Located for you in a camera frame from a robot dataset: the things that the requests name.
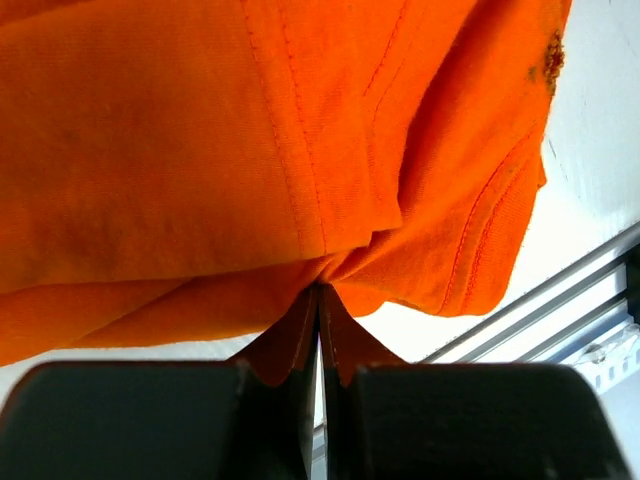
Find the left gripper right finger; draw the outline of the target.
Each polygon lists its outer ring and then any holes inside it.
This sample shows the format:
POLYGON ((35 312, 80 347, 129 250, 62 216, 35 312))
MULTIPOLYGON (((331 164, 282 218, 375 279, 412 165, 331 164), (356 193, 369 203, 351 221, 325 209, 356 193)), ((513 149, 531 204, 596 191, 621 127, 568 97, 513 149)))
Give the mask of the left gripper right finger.
POLYGON ((627 479, 587 382, 548 363, 410 364, 318 293, 332 479, 627 479))

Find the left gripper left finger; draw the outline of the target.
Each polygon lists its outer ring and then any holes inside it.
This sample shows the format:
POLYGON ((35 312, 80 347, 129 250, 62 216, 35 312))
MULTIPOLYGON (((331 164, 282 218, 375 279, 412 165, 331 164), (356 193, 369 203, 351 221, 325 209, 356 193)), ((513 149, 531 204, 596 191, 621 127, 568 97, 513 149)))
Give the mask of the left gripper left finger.
POLYGON ((55 361, 1 412, 5 479, 306 479, 317 293, 225 361, 55 361))

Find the orange t shirt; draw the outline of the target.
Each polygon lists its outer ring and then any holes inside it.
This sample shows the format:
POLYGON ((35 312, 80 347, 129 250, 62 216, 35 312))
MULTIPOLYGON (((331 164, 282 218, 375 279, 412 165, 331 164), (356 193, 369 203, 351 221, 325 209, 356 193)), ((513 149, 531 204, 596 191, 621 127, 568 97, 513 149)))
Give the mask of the orange t shirt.
POLYGON ((492 311, 567 1, 5 1, 1 361, 218 340, 308 286, 492 311))

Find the aluminium mounting rail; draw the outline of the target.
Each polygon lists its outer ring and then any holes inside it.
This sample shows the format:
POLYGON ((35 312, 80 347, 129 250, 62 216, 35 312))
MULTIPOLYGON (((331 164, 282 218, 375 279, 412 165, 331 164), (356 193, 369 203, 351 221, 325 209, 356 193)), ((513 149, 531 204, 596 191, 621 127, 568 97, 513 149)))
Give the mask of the aluminium mounting rail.
POLYGON ((623 256, 638 244, 639 225, 634 224, 421 362, 472 362, 480 359, 599 283, 623 263, 623 256))

